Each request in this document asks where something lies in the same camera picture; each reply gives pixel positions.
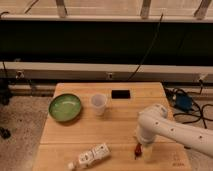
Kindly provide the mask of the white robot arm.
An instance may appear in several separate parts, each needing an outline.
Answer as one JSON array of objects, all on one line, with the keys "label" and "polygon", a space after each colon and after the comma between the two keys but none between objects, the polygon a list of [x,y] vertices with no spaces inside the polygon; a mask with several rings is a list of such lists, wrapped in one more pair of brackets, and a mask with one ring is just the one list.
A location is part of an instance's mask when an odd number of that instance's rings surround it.
[{"label": "white robot arm", "polygon": [[184,125],[167,118],[168,110],[162,104],[153,104],[138,113],[135,136],[148,147],[160,135],[213,158],[213,130]]}]

